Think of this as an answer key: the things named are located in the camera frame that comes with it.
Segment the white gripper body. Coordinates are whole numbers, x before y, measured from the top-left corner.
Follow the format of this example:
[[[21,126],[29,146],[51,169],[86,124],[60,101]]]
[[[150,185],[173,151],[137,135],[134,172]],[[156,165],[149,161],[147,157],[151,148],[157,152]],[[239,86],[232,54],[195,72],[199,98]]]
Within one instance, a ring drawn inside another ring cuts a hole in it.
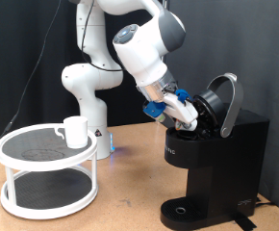
[[[182,122],[181,129],[176,130],[186,130],[185,124],[196,124],[198,112],[195,110],[193,105],[185,101],[182,103],[178,100],[178,96],[173,93],[167,93],[164,97],[165,102],[165,113],[172,118],[177,118]]]

